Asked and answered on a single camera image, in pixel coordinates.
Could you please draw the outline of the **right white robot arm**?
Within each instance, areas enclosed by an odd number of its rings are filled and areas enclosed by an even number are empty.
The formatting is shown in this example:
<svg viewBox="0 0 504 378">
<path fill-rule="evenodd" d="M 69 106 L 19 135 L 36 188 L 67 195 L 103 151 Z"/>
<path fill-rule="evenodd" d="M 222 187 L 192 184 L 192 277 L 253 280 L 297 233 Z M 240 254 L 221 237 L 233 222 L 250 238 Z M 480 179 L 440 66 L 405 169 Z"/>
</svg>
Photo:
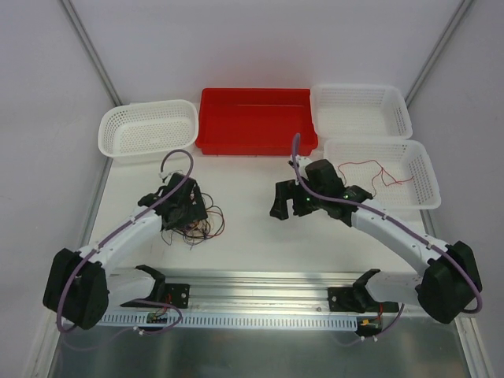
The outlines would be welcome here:
<svg viewBox="0 0 504 378">
<path fill-rule="evenodd" d="M 412 273 L 370 269 L 336 295 L 338 306 L 355 313 L 385 302 L 419 306 L 442 324 L 461 313 L 482 310 L 482 282 L 469 245 L 449 244 L 413 231 L 367 190 L 345 185 L 326 159 L 312 161 L 297 155 L 288 164 L 295 178 L 276 183 L 271 217 L 285 221 L 290 215 L 304 217 L 323 210 L 330 218 L 371 236 L 413 269 Z"/>
</svg>

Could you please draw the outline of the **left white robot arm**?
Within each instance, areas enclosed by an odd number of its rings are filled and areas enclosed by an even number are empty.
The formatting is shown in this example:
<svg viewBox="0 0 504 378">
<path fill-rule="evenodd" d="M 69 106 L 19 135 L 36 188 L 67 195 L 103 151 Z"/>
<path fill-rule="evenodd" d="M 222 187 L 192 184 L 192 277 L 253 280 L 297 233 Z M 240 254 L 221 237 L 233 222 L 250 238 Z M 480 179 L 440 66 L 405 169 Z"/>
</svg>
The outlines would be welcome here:
<svg viewBox="0 0 504 378">
<path fill-rule="evenodd" d="M 114 271 L 144 243 L 163 231 L 180 229 L 208 217 L 197 181 L 180 173 L 141 197 L 111 236 L 78 251 L 57 252 L 43 294 L 43 305 L 83 330 L 93 328 L 110 308 L 167 302 L 163 273 L 138 265 Z"/>
</svg>

